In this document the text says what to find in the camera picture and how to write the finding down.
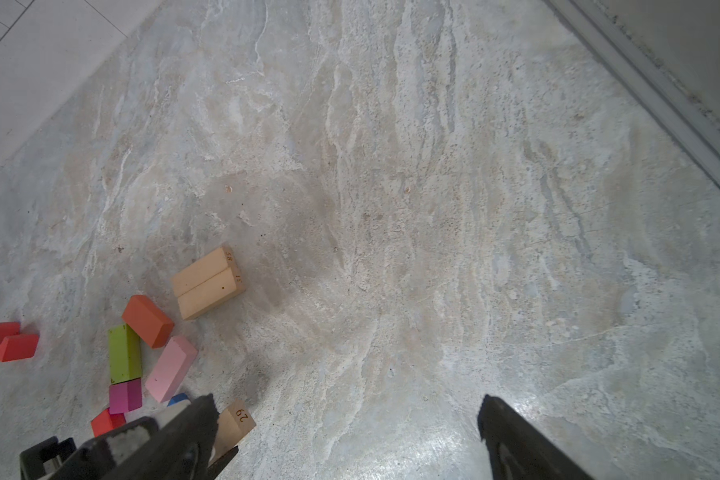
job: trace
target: green block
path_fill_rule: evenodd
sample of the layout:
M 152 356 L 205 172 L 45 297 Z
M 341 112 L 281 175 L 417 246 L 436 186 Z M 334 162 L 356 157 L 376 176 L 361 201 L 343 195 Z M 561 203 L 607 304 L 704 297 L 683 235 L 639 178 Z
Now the green block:
M 134 329 L 116 326 L 109 331 L 109 341 L 112 383 L 141 378 L 141 340 Z

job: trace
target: blue block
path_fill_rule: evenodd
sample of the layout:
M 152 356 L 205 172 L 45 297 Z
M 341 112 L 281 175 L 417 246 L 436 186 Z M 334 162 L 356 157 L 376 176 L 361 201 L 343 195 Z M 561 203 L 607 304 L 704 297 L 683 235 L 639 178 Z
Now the blue block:
M 189 400 L 190 398 L 186 396 L 185 393 L 180 393 L 178 395 L 174 395 L 171 397 L 171 399 L 168 401 L 168 406 L 172 406 L 174 403 L 181 402 L 182 400 Z

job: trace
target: beige block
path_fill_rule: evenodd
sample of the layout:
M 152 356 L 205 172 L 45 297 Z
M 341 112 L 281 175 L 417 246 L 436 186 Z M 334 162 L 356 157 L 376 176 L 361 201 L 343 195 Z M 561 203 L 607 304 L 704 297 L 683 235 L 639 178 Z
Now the beige block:
M 248 413 L 242 400 L 235 400 L 226 410 L 219 414 L 219 431 L 216 433 L 216 440 L 213 447 L 216 449 L 216 456 L 211 463 L 233 449 L 242 437 L 253 430 L 256 422 Z
M 182 296 L 228 268 L 232 269 L 237 278 L 238 290 L 241 292 L 245 290 L 240 276 L 240 269 L 237 268 L 235 257 L 232 255 L 232 249 L 227 245 L 221 245 L 170 279 L 173 285 L 173 294 Z
M 179 297 L 179 311 L 184 320 L 194 320 L 203 313 L 239 295 L 237 276 L 228 268 Z

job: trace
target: red block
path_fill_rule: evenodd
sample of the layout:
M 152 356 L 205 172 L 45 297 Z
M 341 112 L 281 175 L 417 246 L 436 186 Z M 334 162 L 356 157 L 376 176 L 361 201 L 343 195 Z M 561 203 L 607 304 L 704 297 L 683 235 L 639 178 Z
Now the red block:
M 165 346 L 173 331 L 173 321 L 145 295 L 130 298 L 123 320 L 154 349 Z
M 21 335 L 19 322 L 0 323 L 0 361 L 29 359 L 38 348 L 39 335 Z
M 94 437 L 111 432 L 123 425 L 125 425 L 125 415 L 122 413 L 110 413 L 108 408 L 90 421 L 90 427 L 94 430 Z

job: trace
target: gray metal trim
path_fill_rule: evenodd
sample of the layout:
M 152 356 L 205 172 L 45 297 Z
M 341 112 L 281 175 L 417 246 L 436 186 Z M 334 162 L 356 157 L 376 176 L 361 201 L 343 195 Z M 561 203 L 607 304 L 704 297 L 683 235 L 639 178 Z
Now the gray metal trim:
M 720 187 L 720 132 L 590 0 L 545 0 Z

